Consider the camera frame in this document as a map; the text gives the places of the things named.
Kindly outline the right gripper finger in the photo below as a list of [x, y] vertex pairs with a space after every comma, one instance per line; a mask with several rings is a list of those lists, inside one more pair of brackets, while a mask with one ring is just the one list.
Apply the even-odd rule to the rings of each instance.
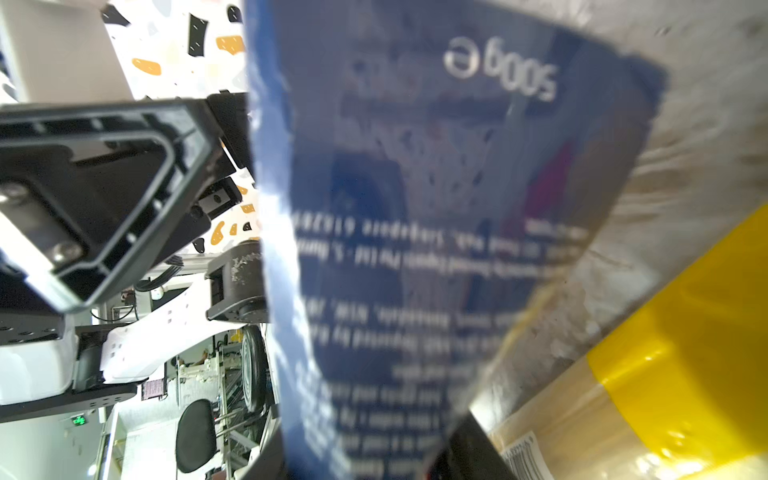
[[428, 470], [429, 480], [515, 478], [472, 413], [461, 422]]

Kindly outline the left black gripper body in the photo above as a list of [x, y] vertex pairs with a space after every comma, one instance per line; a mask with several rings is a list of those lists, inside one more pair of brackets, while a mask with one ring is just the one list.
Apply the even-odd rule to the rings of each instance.
[[185, 268], [180, 252], [242, 200], [247, 96], [1, 111], [1, 419], [108, 408], [168, 359], [230, 329], [241, 248], [195, 264], [162, 312], [90, 313]]

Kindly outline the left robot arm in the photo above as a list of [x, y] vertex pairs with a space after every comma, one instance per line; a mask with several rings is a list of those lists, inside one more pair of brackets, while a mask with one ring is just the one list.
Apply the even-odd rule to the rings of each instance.
[[1, 419], [106, 408], [176, 354], [265, 319], [259, 243], [207, 258], [185, 292], [74, 317], [181, 271], [177, 253], [238, 206], [248, 98], [8, 105], [1, 110]]

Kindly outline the blue Barilla pasta box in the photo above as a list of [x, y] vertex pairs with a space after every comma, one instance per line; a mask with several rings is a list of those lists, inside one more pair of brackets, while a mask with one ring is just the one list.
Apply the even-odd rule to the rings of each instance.
[[418, 479], [591, 244], [664, 68], [488, 1], [249, 1], [292, 479]]

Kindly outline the yellow Pastatime spaghetti bag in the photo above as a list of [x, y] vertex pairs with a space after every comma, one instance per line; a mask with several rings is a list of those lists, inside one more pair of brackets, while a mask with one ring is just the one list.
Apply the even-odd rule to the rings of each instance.
[[519, 479], [765, 478], [766, 209], [490, 439]]

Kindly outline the black office chair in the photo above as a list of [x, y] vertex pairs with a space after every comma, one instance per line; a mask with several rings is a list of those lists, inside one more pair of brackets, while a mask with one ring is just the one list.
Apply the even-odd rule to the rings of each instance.
[[190, 403], [177, 426], [175, 459], [181, 473], [192, 473], [204, 466], [217, 452], [213, 408], [207, 399]]

